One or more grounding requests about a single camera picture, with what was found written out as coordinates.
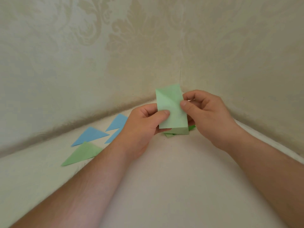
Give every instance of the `person's left arm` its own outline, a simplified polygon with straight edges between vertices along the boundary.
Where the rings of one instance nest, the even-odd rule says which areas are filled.
[[[168,117],[156,104],[135,108],[111,144],[11,227],[98,227],[128,166],[154,134],[168,130],[158,128]]]

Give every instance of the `person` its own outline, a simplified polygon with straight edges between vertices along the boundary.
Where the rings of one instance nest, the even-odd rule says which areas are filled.
[[[183,97],[189,125],[236,161],[287,225],[304,227],[304,165],[243,130],[220,97],[200,90]],[[11,227],[98,227],[128,166],[168,130],[158,125],[169,114],[156,104],[133,109],[112,143]]]

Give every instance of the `wallpaper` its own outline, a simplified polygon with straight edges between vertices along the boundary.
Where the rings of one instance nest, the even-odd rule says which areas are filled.
[[[304,143],[304,0],[0,0],[0,149],[155,88]]]

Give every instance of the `person's right arm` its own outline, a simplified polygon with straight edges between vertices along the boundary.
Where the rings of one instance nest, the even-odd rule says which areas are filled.
[[[200,90],[183,96],[189,124],[236,161],[287,225],[303,228],[304,165],[237,125],[220,97]]]

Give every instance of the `forearm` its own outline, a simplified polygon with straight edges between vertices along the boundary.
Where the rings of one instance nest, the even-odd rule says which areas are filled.
[[[112,143],[12,227],[98,227],[130,160]]]
[[[304,227],[304,165],[245,131],[226,151],[290,227]]]

